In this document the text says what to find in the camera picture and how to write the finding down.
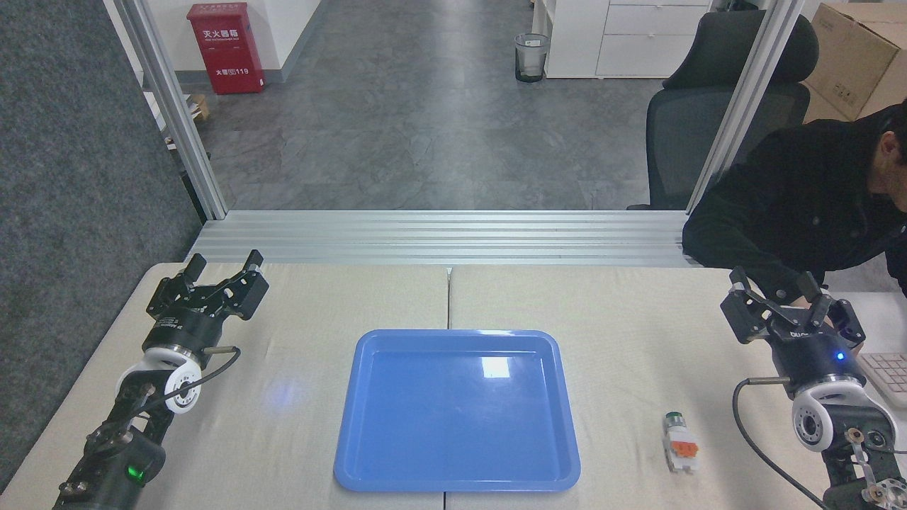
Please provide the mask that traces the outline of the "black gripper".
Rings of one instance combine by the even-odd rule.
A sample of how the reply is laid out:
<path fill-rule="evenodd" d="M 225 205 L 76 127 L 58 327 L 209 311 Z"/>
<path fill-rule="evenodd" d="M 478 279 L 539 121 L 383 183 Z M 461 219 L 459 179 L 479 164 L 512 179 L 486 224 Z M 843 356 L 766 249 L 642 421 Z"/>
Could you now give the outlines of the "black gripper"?
<path fill-rule="evenodd" d="M 158 317 L 145 339 L 145 351 L 153 346 L 180 346 L 200 353 L 216 346 L 222 335 L 222 319 L 229 316 L 252 318 L 269 289 L 260 268 L 262 254 L 253 249 L 243 268 L 215 285 L 197 286 L 207 261 L 196 253 L 174 278 L 163 278 L 150 298 L 147 313 Z M 200 313 L 165 313 L 173 307 Z"/>
<path fill-rule="evenodd" d="M 771 344 L 774 366 L 788 380 L 785 390 L 807 390 L 842 378 L 865 385 L 864 372 L 852 350 L 864 343 L 866 335 L 850 301 L 833 298 L 811 272 L 803 272 L 797 287 L 812 304 L 804 320 L 808 332 L 771 332 L 771 319 L 762 313 L 780 313 L 778 304 L 752 290 L 743 267 L 733 268 L 729 278 L 732 287 L 720 305 L 723 315 L 739 343 L 764 339 Z M 826 319 L 836 332 L 825 327 Z"/>

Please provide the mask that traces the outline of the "person's hand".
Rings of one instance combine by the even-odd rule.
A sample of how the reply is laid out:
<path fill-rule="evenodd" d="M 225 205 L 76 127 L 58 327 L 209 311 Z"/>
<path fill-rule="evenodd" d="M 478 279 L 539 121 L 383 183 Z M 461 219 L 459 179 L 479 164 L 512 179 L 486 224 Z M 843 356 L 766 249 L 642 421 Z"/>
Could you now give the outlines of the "person's hand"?
<path fill-rule="evenodd" d="M 790 303 L 790 306 L 791 306 L 791 307 L 799 307 L 799 309 L 806 309 L 806 310 L 809 310 L 810 307 L 812 307 L 812 304 L 810 303 L 809 300 L 807 300 L 806 297 L 800 296 L 800 297 L 796 298 L 795 300 L 793 300 L 793 301 Z M 862 346 L 864 346 L 864 345 L 862 345 L 862 343 L 849 345 L 849 352 L 851 352 L 852 355 L 856 356 L 856 355 L 858 355 L 859 352 L 861 351 Z"/>

